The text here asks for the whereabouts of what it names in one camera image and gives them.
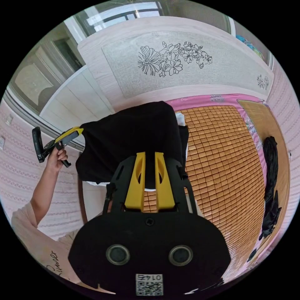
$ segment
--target black clothing pile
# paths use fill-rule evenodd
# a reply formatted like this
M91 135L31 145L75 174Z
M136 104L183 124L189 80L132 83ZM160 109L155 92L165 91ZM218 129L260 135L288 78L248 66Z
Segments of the black clothing pile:
M256 254L256 252L257 252L257 250L256 250L256 248L255 248L255 249L251 252L251 254L250 254L250 256L249 256L247 262L249 262L249 261L254 257L254 255Z
M76 169L82 181L110 182L119 163L138 152L146 152L145 188L155 189L155 152L185 169L188 127L178 126L173 108L163 101L127 108L81 128L85 149Z
M267 137L263 142L263 153L267 163L267 184L265 189L265 214L262 221L262 234L259 240L270 235L277 224L281 207L278 207L278 192L274 189L278 174L277 143L274 137Z

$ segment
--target camera lens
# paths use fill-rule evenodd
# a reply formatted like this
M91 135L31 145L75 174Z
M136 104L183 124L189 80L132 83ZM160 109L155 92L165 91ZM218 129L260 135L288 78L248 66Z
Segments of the camera lens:
M175 266L185 266L192 258L192 249L184 245L174 247L169 253L169 261Z
M112 245L106 250L106 257L110 263L121 266L129 261L130 254L126 247L122 245Z

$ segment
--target printed number label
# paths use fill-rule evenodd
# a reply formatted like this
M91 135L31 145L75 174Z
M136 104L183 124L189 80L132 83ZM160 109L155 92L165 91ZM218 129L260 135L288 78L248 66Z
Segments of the printed number label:
M137 296L162 296L163 275L162 274L136 274Z

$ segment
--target bamboo mat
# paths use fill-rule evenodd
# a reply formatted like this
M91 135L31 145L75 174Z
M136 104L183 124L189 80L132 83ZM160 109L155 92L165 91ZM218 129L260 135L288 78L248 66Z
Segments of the bamboo mat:
M245 109L248 116L252 120L252 123L254 124L261 141L263 142L266 137L273 136L275 138L275 141L277 142L278 175L275 190L278 190L279 207L282 207L282 209L280 211L278 222L273 233L269 237L264 239L263 247L262 245L260 247L260 251L262 251L271 242L272 238L280 229L287 209L290 186L289 158L287 147L285 145L280 127L270 109L263 104L253 101L239 100L239 103Z
M259 157L235 107L181 112L190 132L186 170L204 217L225 237L231 256L225 274L230 277L248 259L261 230L264 179ZM145 192L144 212L157 212L155 192Z

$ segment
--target patterned wall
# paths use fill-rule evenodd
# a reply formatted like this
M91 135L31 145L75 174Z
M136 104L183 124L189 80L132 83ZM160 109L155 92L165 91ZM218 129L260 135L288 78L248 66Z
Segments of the patterned wall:
M5 123L9 115L13 116L10 126ZM45 163L39 164L37 160L31 130L32 126L21 120L2 100L0 135L6 140L0 150L0 197L9 219L14 211L30 201L45 167ZM45 135L42 139L44 144L50 141ZM39 224L39 230L55 240L83 225L75 168L78 151L67 147L67 153L72 166L62 168L49 213Z
M274 83L271 88L267 104L273 112L280 129L282 131L287 150L291 151L290 157L290 194L287 205L286 215L281 228L268 247L257 260L257 263L263 261L278 244L285 231L287 230L295 214L300 199L300 106L295 91L280 66L279 62L274 60Z

